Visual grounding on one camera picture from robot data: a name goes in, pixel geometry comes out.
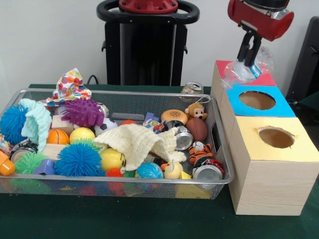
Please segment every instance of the pink box top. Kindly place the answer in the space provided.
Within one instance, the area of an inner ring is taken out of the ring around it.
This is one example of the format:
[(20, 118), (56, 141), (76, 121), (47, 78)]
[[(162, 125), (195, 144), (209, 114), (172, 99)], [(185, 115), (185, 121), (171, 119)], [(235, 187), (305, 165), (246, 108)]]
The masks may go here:
[[(231, 61), (216, 61), (217, 69), (219, 71), (220, 77), (225, 78), (225, 68)], [(245, 86), (277, 86), (271, 74), (267, 73), (262, 75), (257, 80), (243, 84)]]

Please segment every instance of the green tablecloth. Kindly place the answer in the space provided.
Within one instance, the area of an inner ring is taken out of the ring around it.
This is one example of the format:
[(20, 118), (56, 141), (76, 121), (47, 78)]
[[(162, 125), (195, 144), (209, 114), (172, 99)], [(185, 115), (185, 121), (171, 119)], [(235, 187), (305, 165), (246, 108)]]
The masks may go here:
[[(181, 87), (90, 85), (89, 89), (180, 92)], [(318, 183), (300, 217), (237, 216), (227, 186), (214, 201), (2, 194), (0, 205), (4, 239), (319, 237)]]

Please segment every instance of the stuffed monkey toy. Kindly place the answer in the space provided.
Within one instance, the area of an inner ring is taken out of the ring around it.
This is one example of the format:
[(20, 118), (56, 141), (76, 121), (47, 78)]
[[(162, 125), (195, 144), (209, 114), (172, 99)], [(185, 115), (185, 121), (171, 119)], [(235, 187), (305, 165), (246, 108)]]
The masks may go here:
[(205, 120), (207, 118), (207, 113), (204, 113), (204, 106), (199, 103), (194, 103), (188, 106), (185, 113), (189, 120), (191, 118), (199, 118), (201, 120)]

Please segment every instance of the purple spiky ball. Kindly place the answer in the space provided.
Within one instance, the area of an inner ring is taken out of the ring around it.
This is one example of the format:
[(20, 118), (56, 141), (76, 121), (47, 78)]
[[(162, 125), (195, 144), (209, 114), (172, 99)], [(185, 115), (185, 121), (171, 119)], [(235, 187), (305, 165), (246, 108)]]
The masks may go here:
[(91, 127), (103, 124), (104, 114), (100, 111), (100, 106), (91, 99), (76, 99), (67, 101), (63, 111), (62, 120), (68, 120), (80, 127)]

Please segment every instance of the cream knit cloth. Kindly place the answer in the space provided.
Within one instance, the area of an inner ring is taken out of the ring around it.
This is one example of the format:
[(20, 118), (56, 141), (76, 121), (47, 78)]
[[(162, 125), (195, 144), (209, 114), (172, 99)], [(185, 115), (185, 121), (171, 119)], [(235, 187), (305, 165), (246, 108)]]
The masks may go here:
[(137, 169), (149, 152), (155, 153), (167, 162), (184, 162), (186, 156), (175, 151), (177, 128), (155, 134), (148, 128), (136, 124), (125, 124), (106, 131), (93, 141), (98, 146), (111, 147), (124, 154), (126, 171)]

